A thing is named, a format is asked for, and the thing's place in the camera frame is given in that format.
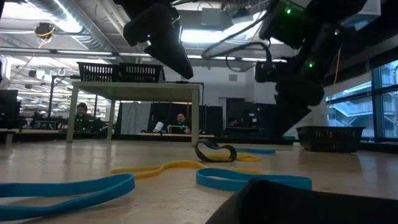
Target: basket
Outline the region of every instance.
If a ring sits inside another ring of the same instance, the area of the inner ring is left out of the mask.
[[[165,81],[163,66],[136,63],[120,63],[122,82],[162,83]]]
[[[79,64],[80,80],[83,82],[119,81],[119,65],[85,62],[77,62],[77,64]]]
[[[356,152],[365,127],[304,126],[297,128],[300,144],[315,152]]]

